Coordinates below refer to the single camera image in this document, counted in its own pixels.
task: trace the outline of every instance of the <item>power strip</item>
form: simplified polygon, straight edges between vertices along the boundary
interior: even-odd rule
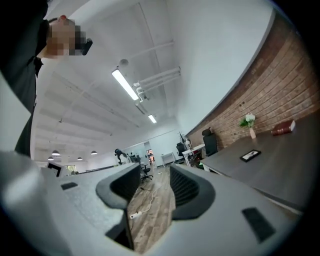
[[[139,212],[137,212],[137,213],[134,213],[134,214],[130,215],[130,219],[133,220],[133,219],[135,219],[135,218],[140,217],[141,215],[142,215],[142,212],[139,211]]]

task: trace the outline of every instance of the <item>dark desk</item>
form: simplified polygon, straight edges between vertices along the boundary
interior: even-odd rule
[[[261,154],[249,162],[240,160],[253,149]],[[292,133],[272,136],[267,131],[256,139],[244,137],[201,162],[277,203],[303,211],[320,166],[320,111],[296,121]]]

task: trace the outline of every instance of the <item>white flower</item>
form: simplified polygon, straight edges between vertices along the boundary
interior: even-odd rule
[[[246,115],[245,115],[245,120],[246,120],[247,122],[251,122],[251,121],[256,120],[256,117],[255,117],[255,115],[253,115],[253,114],[246,114]]]

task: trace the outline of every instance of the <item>fluorescent light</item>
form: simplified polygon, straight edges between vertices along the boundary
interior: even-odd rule
[[[131,98],[134,101],[139,99],[139,97],[136,95],[135,91],[128,84],[127,80],[120,73],[119,69],[116,69],[115,71],[113,71],[112,75],[118,81],[118,83],[123,87],[123,89],[125,89],[125,91],[131,96]]]
[[[60,156],[60,153],[58,152],[58,150],[54,150],[54,151],[52,151],[51,155]]]
[[[156,121],[156,119],[153,117],[153,115],[151,114],[151,115],[149,115],[148,116],[148,118],[150,118],[150,120],[152,121],[152,123],[156,123],[157,121]]]

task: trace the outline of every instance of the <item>black office chair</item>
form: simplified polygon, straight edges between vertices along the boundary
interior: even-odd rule
[[[151,168],[142,168],[141,167],[141,170],[142,170],[142,173],[143,173],[143,176],[140,178],[141,182],[143,183],[146,179],[150,179],[152,181],[152,178],[154,177],[153,175],[148,175],[148,172],[150,172]]]
[[[183,157],[184,154],[182,154],[182,152],[185,152],[186,151],[186,147],[184,144],[182,144],[181,142],[179,142],[177,145],[176,145],[176,149],[178,150],[177,154],[179,157]],[[176,160],[174,163],[175,164],[183,164],[185,162],[185,158],[183,157],[182,159],[178,159]]]
[[[210,127],[202,131],[205,147],[205,156],[209,157],[218,152],[217,136],[211,132]]]

